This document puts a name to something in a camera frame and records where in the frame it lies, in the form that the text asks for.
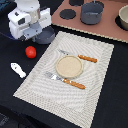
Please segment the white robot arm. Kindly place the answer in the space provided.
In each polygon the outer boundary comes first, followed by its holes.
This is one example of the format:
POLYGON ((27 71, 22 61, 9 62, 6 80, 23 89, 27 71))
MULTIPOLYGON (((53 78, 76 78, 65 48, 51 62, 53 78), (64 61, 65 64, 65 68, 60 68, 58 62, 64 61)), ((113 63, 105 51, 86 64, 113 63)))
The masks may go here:
POLYGON ((8 14, 9 28, 15 39, 24 37, 26 40, 36 41, 43 29, 50 26, 50 9, 40 10, 38 0, 14 0, 17 7, 8 14))

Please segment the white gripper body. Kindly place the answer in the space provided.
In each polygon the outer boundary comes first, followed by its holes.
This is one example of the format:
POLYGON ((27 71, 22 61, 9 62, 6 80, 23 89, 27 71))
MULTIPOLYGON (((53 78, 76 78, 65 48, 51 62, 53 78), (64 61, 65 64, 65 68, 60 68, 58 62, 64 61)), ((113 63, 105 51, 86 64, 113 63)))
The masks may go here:
POLYGON ((44 28, 51 24, 49 8, 31 13, 15 8, 8 14, 8 18, 10 32, 15 39, 20 39, 21 37, 30 39, 39 35, 44 28))

